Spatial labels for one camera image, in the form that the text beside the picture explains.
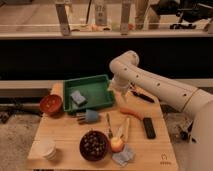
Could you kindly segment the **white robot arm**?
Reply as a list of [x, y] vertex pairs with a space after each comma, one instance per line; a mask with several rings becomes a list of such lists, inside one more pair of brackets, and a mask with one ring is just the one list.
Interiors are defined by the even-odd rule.
[[213, 94], [138, 67], [139, 56], [129, 50], [114, 58], [111, 85], [127, 92], [131, 83], [155, 95], [193, 119], [186, 171], [213, 171]]

